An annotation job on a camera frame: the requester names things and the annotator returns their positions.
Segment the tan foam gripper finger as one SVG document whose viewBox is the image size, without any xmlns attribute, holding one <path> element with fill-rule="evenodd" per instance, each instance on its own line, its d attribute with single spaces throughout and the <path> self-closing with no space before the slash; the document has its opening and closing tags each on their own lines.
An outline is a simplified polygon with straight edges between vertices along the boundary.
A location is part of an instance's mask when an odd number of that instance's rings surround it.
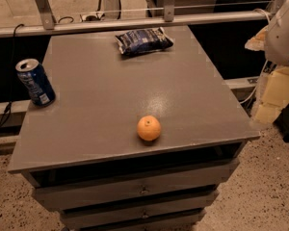
<svg viewBox="0 0 289 231">
<path fill-rule="evenodd" d="M 259 94 L 252 117 L 264 124 L 273 123 L 289 104 L 289 66 L 279 66 L 271 72 Z"/>
</svg>

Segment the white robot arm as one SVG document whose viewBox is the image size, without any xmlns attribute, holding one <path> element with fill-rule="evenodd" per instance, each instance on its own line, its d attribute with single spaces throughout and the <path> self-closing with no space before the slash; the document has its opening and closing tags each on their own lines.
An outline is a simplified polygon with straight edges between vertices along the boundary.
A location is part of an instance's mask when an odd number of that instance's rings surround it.
<svg viewBox="0 0 289 231">
<path fill-rule="evenodd" d="M 265 31 L 264 52 L 266 60 L 276 68 L 260 75 L 252 116 L 258 122 L 273 123 L 289 104 L 289 0 Z"/>
</svg>

